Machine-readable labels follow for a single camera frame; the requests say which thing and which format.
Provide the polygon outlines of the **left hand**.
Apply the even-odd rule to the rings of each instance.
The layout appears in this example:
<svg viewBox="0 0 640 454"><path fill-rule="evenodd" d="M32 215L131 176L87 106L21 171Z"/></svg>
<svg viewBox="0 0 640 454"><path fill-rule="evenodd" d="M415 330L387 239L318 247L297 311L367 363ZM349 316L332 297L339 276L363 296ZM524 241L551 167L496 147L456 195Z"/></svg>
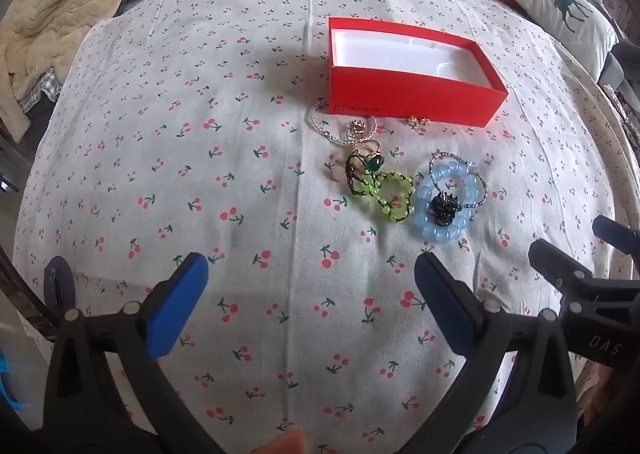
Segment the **left hand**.
<svg viewBox="0 0 640 454"><path fill-rule="evenodd" d="M308 454L308 440L300 429L282 432L254 451L254 454Z"/></svg>

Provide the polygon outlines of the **right hand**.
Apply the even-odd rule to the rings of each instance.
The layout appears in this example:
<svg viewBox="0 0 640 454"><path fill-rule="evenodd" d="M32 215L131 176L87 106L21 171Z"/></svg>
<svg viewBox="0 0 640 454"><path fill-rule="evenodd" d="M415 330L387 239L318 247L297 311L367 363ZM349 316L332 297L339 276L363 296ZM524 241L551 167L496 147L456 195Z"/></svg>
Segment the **right hand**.
<svg viewBox="0 0 640 454"><path fill-rule="evenodd" d="M587 391L584 433L625 430L639 424L639 364L629 370L598 365L597 382Z"/></svg>

